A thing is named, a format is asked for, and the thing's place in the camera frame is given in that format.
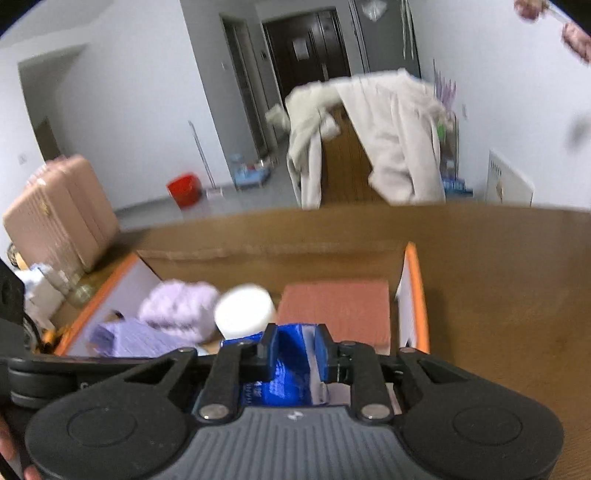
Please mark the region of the person's left hand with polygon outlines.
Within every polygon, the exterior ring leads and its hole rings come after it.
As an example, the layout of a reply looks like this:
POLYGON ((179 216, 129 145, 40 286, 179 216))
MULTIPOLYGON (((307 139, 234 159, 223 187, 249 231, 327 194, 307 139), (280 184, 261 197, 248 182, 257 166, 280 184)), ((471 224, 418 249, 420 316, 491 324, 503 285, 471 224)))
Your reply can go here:
MULTIPOLYGON (((13 441, 10 428, 3 418, 0 418, 0 450, 2 456, 9 462, 15 461, 18 457, 18 451, 13 441)), ((25 480, 41 480, 42 477, 35 466, 29 465, 24 468, 23 475, 25 480)))

